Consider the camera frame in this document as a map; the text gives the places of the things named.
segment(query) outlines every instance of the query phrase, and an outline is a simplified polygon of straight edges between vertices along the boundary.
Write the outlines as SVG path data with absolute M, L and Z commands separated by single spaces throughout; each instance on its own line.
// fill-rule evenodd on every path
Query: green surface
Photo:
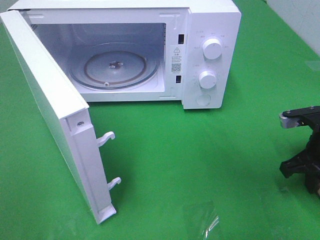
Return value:
M 0 26 L 0 239 L 319 239 L 320 200 L 285 161 L 308 127 L 284 110 L 320 105 L 319 58 L 260 0 L 237 0 L 240 31 L 222 108 L 90 103 L 118 213 L 101 225 L 77 188 Z

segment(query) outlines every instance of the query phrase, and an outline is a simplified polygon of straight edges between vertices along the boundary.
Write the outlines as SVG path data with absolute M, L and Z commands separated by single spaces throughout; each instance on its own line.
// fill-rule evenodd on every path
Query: open door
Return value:
M 96 138 L 88 104 L 19 11 L 0 16 L 38 108 L 99 224 L 116 213 L 109 190 L 121 179 L 107 183 L 99 152 L 115 135 Z

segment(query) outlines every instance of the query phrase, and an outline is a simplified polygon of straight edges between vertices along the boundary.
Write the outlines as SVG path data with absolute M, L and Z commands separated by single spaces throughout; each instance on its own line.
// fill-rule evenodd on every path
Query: control knob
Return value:
M 217 83 L 216 74 L 213 71 L 203 71 L 199 75 L 199 84 L 203 89 L 211 89 Z
M 217 59 L 222 54 L 222 43 L 219 39 L 210 38 L 204 42 L 202 50 L 207 59 Z

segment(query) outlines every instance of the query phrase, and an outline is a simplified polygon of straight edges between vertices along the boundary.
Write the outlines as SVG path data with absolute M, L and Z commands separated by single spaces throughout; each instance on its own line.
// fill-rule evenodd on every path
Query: power knob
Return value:
M 217 83 L 216 74 L 212 71 L 203 71 L 199 75 L 199 84 L 203 89 L 211 89 Z
M 210 38 L 204 42 L 202 50 L 207 59 L 217 59 L 222 53 L 222 43 L 216 38 Z

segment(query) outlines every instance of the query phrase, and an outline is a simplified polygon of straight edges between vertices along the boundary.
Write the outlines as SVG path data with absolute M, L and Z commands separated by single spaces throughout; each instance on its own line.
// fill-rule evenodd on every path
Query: microwave oven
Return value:
M 222 105 L 241 13 L 231 0 L 19 0 L 0 14 L 38 108 L 99 224 L 116 213 L 87 102 Z

